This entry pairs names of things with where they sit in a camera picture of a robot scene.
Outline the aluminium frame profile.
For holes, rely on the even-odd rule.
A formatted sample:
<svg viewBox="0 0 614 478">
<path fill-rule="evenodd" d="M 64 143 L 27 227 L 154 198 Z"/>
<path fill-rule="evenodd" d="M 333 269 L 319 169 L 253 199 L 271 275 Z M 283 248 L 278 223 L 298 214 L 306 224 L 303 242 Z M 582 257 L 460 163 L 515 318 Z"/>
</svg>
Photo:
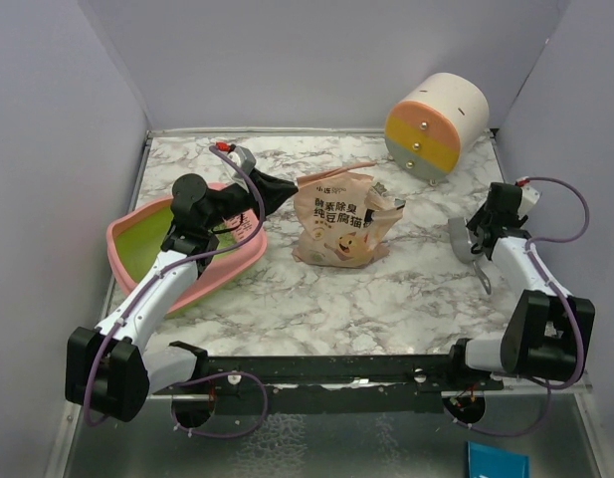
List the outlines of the aluminium frame profile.
<svg viewBox="0 0 614 478">
<path fill-rule="evenodd" d="M 506 374 L 492 374 L 491 378 L 500 381 L 504 386 L 502 390 L 497 390 L 497 393 L 507 395 L 542 395 L 549 392 L 549 389 L 543 387 L 527 378 L 515 377 Z M 588 375 L 584 374 L 580 381 L 565 389 L 552 389 L 550 392 L 554 394 L 564 393 L 588 393 L 592 390 L 592 384 L 589 381 Z"/>
</svg>

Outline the blue card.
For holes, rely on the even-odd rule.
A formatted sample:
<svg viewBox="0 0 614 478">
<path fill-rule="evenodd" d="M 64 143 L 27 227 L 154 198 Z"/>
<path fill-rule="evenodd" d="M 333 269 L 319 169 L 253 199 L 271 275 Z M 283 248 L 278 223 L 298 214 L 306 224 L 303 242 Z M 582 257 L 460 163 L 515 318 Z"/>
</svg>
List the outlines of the blue card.
<svg viewBox="0 0 614 478">
<path fill-rule="evenodd" d="M 528 478 L 529 458 L 480 443 L 467 445 L 470 478 Z"/>
</svg>

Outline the peach cat litter bag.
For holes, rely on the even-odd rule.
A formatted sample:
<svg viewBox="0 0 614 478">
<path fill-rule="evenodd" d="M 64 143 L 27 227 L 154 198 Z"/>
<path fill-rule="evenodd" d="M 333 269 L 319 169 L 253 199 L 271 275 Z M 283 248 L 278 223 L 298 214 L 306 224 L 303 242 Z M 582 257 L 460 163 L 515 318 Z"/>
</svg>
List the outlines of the peach cat litter bag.
<svg viewBox="0 0 614 478">
<path fill-rule="evenodd" d="M 406 202 L 392 198 L 358 162 L 298 179 L 294 209 L 303 231 L 293 257 L 305 264 L 363 268 L 389 254 L 383 240 L 403 217 Z"/>
</svg>

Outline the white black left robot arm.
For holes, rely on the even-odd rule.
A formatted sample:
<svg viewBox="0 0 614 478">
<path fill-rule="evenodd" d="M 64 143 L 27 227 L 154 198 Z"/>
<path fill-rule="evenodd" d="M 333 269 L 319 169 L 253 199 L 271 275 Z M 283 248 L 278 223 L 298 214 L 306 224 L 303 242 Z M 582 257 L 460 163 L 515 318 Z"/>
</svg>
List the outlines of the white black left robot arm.
<svg viewBox="0 0 614 478">
<path fill-rule="evenodd" d="M 266 217 L 298 191 L 294 182 L 257 169 L 243 178 L 221 189 L 195 173 L 174 182 L 172 220 L 153 265 L 114 312 L 68 339 L 67 401 L 128 422 L 156 391 L 175 383 L 189 393 L 205 386 L 204 352 L 185 345 L 160 355 L 144 351 L 183 295 L 212 292 L 260 258 Z"/>
</svg>

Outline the round pastel drawer cabinet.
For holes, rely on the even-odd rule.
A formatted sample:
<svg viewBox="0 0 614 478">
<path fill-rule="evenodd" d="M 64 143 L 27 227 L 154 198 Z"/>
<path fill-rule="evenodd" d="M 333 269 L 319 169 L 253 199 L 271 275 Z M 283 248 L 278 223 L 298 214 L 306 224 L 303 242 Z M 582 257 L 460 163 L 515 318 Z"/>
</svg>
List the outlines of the round pastel drawer cabinet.
<svg viewBox="0 0 614 478">
<path fill-rule="evenodd" d="M 384 139 L 405 172 L 439 182 L 487 128 L 488 101 L 472 82 L 451 73 L 424 80 L 390 111 Z"/>
</svg>

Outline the silver metal litter scoop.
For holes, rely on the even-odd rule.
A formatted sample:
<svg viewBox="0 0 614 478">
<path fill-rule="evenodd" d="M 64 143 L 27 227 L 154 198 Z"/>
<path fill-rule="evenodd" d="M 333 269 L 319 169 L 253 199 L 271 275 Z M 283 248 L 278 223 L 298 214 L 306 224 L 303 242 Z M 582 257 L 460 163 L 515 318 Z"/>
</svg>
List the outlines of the silver metal litter scoop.
<svg viewBox="0 0 614 478">
<path fill-rule="evenodd" d="M 471 231 L 467 228 L 467 220 L 465 217 L 453 217 L 448 220 L 448 233 L 451 248 L 455 257 L 463 264 L 472 267 L 476 277 L 482 284 L 485 292 L 490 295 L 492 293 L 492 285 L 490 278 L 484 272 L 480 265 L 481 253 L 473 253 L 474 245 Z"/>
</svg>

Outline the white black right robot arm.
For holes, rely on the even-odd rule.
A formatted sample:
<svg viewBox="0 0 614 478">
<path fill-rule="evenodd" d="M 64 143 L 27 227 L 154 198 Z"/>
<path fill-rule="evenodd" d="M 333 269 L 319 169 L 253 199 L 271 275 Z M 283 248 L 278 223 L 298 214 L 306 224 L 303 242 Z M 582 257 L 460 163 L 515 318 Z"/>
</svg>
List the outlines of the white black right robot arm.
<svg viewBox="0 0 614 478">
<path fill-rule="evenodd" d="M 471 218 L 448 222 L 457 259 L 471 265 L 485 291 L 492 283 L 479 265 L 487 259 L 504 275 L 517 303 L 498 339 L 460 339 L 450 350 L 445 377 L 467 389 L 482 372 L 527 378 L 549 390 L 566 389 L 582 377 L 595 318 L 588 299 L 574 296 L 539 257 L 539 238 L 524 227 L 540 194 L 535 177 L 491 184 Z"/>
</svg>

